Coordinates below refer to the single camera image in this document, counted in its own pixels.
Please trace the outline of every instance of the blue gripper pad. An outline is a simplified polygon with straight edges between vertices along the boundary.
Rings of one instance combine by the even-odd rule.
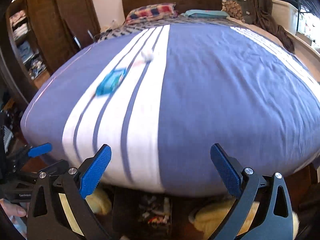
[[[37,146],[37,147],[32,147],[28,151],[28,156],[34,158],[34,157],[40,156],[42,154],[45,154],[45,153],[48,153],[51,151],[52,151],[51,143],[45,143],[45,144]]]
[[[239,199],[242,194],[241,172],[243,170],[240,168],[240,163],[235,158],[229,157],[218,143],[212,145],[210,156],[229,194]]]
[[[109,145],[104,144],[94,157],[86,159],[83,165],[86,165],[86,161],[92,162],[89,167],[83,172],[80,177],[80,195],[83,199],[86,196],[91,195],[98,185],[104,171],[111,161],[111,148]]]

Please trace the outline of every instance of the teal pillow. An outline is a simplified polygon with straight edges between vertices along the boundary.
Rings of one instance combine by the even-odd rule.
[[[186,17],[225,19],[229,15],[225,11],[188,10],[182,14]]]

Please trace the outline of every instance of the white container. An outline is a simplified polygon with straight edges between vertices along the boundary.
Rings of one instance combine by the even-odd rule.
[[[282,25],[282,27],[292,35],[296,35],[298,9],[290,3],[280,0],[272,0],[272,3],[272,16],[276,23]]]

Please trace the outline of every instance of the patterned pillow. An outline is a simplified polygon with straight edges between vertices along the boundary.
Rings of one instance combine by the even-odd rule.
[[[151,22],[163,18],[175,17],[175,3],[160,3],[143,6],[132,10],[126,20],[126,24],[135,24],[141,22]]]
[[[222,0],[222,11],[243,23],[252,24],[249,4],[247,0]]]

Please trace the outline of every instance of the red and blue plaid pillow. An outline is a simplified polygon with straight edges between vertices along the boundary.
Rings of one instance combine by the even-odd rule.
[[[128,14],[125,23],[135,24],[175,17],[175,6],[175,3],[160,3],[134,9]]]

